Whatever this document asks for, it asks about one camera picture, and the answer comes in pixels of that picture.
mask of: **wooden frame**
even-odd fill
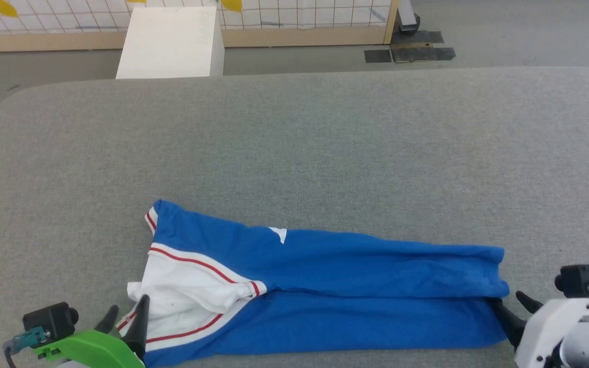
[[[392,0],[383,27],[313,28],[311,30],[222,30],[225,47],[333,46],[390,44],[399,0]],[[121,49],[124,32],[0,35],[0,52]]]

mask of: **gray floor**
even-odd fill
[[[421,28],[442,31],[452,61],[366,64],[365,49],[228,49],[225,75],[515,65],[589,66],[589,0],[413,0]],[[115,77],[120,51],[0,54],[0,101],[41,84]]]

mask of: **yellow object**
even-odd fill
[[[222,6],[232,12],[242,11],[242,0],[221,0]]]
[[[15,10],[15,7],[7,3],[5,0],[0,0],[0,14],[18,18],[17,10]]]

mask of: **blue pants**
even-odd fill
[[[247,227],[163,200],[145,218],[154,240],[129,296],[149,293],[155,304],[149,367],[215,354],[479,348],[505,338],[484,301],[509,293],[498,247]]]

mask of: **white stripe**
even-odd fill
[[[135,312],[135,308],[138,306],[138,304],[136,303],[133,308],[131,308],[131,311],[129,311],[127,314],[124,314],[124,316],[122,316],[122,319],[120,319],[116,324],[115,324],[115,328],[119,329],[120,325],[124,323],[124,321],[128,321],[127,324],[125,324],[125,326],[120,329],[120,335],[124,336],[126,335],[126,331],[128,331],[129,327],[131,326],[131,315],[133,314],[133,312]]]
[[[250,280],[246,277],[242,277],[241,275],[238,275],[235,272],[233,272],[227,266],[224,266],[223,264],[215,261],[215,259],[212,259],[211,257],[208,257],[204,254],[194,253],[191,251],[180,251],[180,250],[174,249],[172,247],[168,247],[165,244],[161,244],[161,243],[152,243],[151,247],[164,250],[167,253],[169,253],[175,257],[178,257],[178,258],[194,259],[194,260],[200,261],[202,263],[206,263],[207,265],[211,265],[214,268],[217,268],[217,270],[219,270],[219,272],[222,272],[222,274],[226,275],[226,277],[230,278],[231,280],[233,280],[235,282],[248,284],[248,282],[253,281],[256,283],[256,286],[258,286],[258,289],[260,291],[260,295],[267,292],[267,286],[265,286],[265,284],[262,281]],[[182,261],[178,261],[176,259],[170,258],[170,257],[166,256],[165,254],[162,254],[157,251],[149,251],[149,254],[151,254],[152,256],[162,257],[162,258],[167,259],[168,261],[171,261],[171,262],[182,263]],[[218,275],[217,272],[211,270],[210,268],[208,268],[206,266],[201,266],[201,265],[198,265],[198,264],[192,263],[192,262],[189,262],[189,265],[196,267],[200,270],[204,270],[204,271],[208,272],[210,275],[213,275],[215,278],[217,278],[218,280],[220,280],[222,282],[228,282],[223,277]]]
[[[151,230],[151,233],[153,235],[155,235],[156,234],[156,229],[154,229],[154,226],[149,221],[149,216],[148,215],[151,217],[152,221],[154,221],[154,224],[156,225],[156,228],[158,228],[158,213],[156,212],[156,210],[154,210],[154,207],[153,206],[145,214],[145,221],[147,221],[147,225],[149,225],[149,230]]]

